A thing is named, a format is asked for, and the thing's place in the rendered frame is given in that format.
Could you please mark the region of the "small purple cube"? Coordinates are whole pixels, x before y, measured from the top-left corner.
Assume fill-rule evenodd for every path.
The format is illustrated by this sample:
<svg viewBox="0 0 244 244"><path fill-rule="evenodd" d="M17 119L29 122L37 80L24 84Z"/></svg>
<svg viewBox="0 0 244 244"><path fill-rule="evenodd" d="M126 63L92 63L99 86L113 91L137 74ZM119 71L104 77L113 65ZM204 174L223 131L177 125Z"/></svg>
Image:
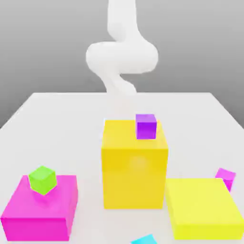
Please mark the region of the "small purple cube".
<svg viewBox="0 0 244 244"><path fill-rule="evenodd" d="M136 138L156 139L157 120L154 114L136 114Z"/></svg>

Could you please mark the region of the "small green cube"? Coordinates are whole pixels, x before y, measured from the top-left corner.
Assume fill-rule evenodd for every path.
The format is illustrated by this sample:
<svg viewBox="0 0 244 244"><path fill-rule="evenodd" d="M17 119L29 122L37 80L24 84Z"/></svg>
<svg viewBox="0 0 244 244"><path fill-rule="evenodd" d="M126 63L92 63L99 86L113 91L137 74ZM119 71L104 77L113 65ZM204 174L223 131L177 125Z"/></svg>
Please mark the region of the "small green cube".
<svg viewBox="0 0 244 244"><path fill-rule="evenodd" d="M40 166L28 175L30 187L33 191L46 195L57 185L56 173L45 166Z"/></svg>

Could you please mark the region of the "small magenta cube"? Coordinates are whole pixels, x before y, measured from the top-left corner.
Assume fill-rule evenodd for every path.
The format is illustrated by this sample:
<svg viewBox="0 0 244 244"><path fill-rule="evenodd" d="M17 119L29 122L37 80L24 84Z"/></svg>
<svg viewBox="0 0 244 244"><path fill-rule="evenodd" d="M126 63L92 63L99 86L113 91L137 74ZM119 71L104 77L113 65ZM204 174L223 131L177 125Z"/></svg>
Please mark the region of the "small magenta cube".
<svg viewBox="0 0 244 244"><path fill-rule="evenodd" d="M215 178L221 178L223 180L229 192L231 191L235 177L236 173L223 168L219 168L215 175Z"/></svg>

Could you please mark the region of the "small cyan cube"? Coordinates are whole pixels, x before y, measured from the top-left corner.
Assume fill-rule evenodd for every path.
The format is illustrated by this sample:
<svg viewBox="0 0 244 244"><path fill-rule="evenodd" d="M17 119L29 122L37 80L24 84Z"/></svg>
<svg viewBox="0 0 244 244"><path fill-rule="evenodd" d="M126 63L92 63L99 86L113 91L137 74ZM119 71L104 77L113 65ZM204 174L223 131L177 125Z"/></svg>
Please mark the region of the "small cyan cube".
<svg viewBox="0 0 244 244"><path fill-rule="evenodd" d="M131 244L157 244L152 234L140 237L139 239L131 241Z"/></svg>

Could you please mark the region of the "large pale yellow box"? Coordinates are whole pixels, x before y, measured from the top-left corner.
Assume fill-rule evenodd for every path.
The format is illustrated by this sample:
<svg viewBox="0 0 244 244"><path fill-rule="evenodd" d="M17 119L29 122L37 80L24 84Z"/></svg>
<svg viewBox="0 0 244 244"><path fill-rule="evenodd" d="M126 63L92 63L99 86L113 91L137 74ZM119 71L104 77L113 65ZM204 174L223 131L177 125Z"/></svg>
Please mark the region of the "large pale yellow box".
<svg viewBox="0 0 244 244"><path fill-rule="evenodd" d="M168 178L165 198L176 240L240 240L242 217L220 178Z"/></svg>

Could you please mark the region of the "large magenta box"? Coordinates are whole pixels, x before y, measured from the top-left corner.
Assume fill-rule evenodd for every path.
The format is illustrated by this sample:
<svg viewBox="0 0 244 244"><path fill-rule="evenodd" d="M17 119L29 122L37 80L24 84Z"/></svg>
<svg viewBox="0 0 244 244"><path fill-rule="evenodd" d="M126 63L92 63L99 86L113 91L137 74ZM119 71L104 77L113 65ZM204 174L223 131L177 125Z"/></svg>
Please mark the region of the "large magenta box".
<svg viewBox="0 0 244 244"><path fill-rule="evenodd" d="M58 175L46 195L33 191L22 176L1 215L8 241L68 241L78 202L77 177Z"/></svg>

